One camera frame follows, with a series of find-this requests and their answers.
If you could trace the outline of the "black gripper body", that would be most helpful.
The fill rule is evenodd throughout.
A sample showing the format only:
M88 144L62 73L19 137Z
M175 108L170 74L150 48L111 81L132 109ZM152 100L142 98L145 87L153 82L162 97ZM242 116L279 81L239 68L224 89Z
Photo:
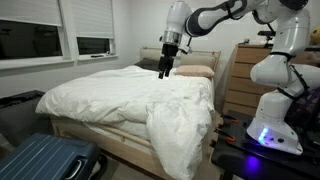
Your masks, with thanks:
M173 66L173 59L176 56L178 47L175 45L164 44L162 47L162 56L159 61L159 70L171 69Z

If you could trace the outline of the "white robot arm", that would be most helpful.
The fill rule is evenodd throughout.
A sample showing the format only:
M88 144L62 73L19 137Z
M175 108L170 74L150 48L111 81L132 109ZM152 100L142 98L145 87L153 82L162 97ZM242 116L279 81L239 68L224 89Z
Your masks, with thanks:
M275 21L277 30L271 52L250 72L253 82L274 90L260 98L247 134L260 145L300 155L303 147L297 133L285 122L293 102L320 86L320 69L291 60L305 51L310 32L308 0L226 0L214 7L192 10L185 1L169 8L158 65L159 78L169 75L173 60L181 50L183 35L191 38L209 34L219 23L239 20L251 13L259 24Z

